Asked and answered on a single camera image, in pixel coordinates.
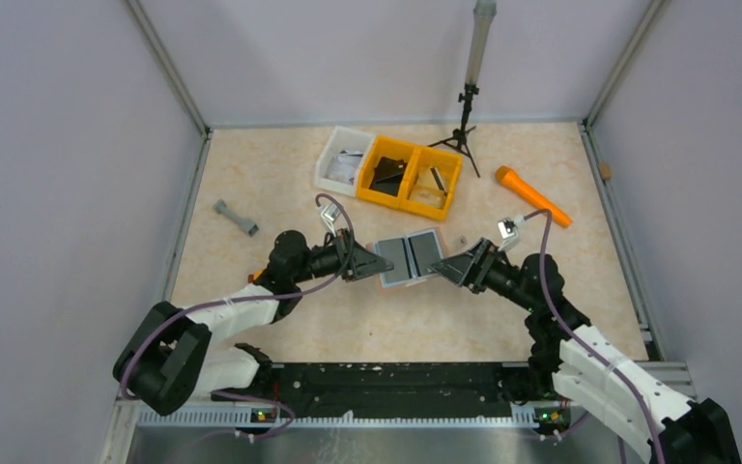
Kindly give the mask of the dark credit card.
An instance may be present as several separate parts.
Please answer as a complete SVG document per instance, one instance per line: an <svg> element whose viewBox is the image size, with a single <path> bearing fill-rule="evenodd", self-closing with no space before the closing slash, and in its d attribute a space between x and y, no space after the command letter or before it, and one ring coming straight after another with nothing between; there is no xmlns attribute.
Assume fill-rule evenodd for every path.
<svg viewBox="0 0 742 464"><path fill-rule="evenodd" d="M412 279L405 239L391 238L375 243L376 253L394 263L394 269L380 275L384 288L403 285Z"/></svg>

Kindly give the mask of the brown leather card holder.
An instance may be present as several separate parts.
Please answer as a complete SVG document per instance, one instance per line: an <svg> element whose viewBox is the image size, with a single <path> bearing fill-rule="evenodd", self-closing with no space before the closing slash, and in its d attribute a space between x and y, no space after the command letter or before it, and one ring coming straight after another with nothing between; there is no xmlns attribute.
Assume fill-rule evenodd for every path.
<svg viewBox="0 0 742 464"><path fill-rule="evenodd" d="M415 286L438 277L431 266L445 258L445 246L438 228L379 240L371 244L371 250L393 264L392 270L378 275L383 291Z"/></svg>

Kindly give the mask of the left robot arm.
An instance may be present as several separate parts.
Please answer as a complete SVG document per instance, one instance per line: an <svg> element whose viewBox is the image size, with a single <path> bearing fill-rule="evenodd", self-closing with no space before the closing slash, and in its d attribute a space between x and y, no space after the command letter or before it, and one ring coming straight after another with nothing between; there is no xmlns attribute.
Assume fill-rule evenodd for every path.
<svg viewBox="0 0 742 464"><path fill-rule="evenodd" d="M348 228L328 232L319 246L310 246L297 230L284 231L274 240L266 268L243 289L189 308L168 301L155 304L122 350L112 375L125 397L143 401L162 416L195 394L247 389L267 358L247 344L217 355L211 355L211 348L285 319L306 294L300 289L303 282L356 281L393 268L390 260L360 245Z"/></svg>

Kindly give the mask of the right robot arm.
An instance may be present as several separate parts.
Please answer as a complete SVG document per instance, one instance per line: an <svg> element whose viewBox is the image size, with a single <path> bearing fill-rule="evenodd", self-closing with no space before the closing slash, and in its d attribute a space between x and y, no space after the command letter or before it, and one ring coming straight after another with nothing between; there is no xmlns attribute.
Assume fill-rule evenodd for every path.
<svg viewBox="0 0 742 464"><path fill-rule="evenodd" d="M510 263L487 239L431 265L474 294L492 291L528 311L528 369L542 394L570 399L647 463L738 463L728 413L667 385L615 348L564 296L553 257L533 253Z"/></svg>

